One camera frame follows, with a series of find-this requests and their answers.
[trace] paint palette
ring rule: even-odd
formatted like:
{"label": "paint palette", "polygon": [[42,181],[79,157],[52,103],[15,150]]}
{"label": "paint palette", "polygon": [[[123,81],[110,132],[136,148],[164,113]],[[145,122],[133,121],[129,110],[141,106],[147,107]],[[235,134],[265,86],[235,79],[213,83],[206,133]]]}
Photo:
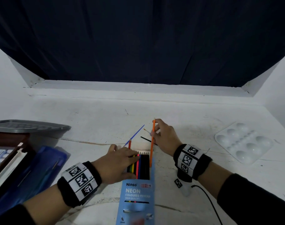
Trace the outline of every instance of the paint palette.
{"label": "paint palette", "polygon": [[252,164],[269,149],[273,141],[244,123],[235,122],[214,136],[217,143],[243,164]]}

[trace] blue pencil box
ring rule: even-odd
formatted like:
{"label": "blue pencil box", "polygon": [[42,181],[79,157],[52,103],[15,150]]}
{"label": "blue pencil box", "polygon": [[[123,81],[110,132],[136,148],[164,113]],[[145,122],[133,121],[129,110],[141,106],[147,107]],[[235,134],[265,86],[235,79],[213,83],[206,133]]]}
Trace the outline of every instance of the blue pencil box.
{"label": "blue pencil box", "polygon": [[122,182],[116,225],[132,224],[142,218],[145,225],[154,225],[154,159],[152,164],[150,180],[128,179]]}

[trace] person's right hand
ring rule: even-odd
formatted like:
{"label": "person's right hand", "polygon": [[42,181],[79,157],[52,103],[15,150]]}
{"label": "person's right hand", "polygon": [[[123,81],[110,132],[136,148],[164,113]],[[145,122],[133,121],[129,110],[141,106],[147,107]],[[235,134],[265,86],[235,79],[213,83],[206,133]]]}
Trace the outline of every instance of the person's right hand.
{"label": "person's right hand", "polygon": [[167,153],[170,156],[174,156],[176,149],[182,145],[182,142],[179,140],[174,128],[169,126],[161,119],[155,119],[155,122],[158,125],[155,126],[155,132],[151,132],[151,136],[154,137],[154,140],[160,149]]}

